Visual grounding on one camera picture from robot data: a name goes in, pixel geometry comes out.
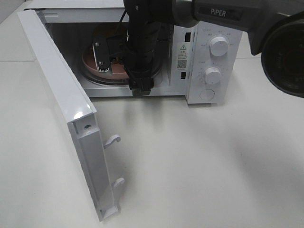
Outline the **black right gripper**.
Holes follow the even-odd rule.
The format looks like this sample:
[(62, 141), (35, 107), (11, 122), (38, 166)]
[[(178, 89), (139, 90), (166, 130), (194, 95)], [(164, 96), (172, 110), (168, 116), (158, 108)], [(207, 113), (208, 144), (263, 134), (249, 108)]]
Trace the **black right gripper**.
[(93, 53), (98, 72), (108, 72), (110, 59), (121, 57), (129, 76), (133, 97), (150, 95), (154, 88), (152, 68), (154, 49), (161, 23), (154, 18), (153, 0), (124, 0), (124, 14), (129, 16), (124, 36), (93, 36)]

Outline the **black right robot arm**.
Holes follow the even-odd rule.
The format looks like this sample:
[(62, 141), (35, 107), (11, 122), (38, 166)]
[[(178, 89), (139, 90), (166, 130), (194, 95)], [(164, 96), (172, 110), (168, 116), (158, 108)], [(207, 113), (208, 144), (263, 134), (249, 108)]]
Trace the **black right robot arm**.
[(268, 80), (282, 92), (304, 95), (304, 3), (301, 0), (126, 0), (127, 32), (95, 37), (96, 67), (108, 71), (119, 59), (134, 96), (154, 87), (154, 49), (161, 24), (191, 28), (200, 21), (248, 34)]

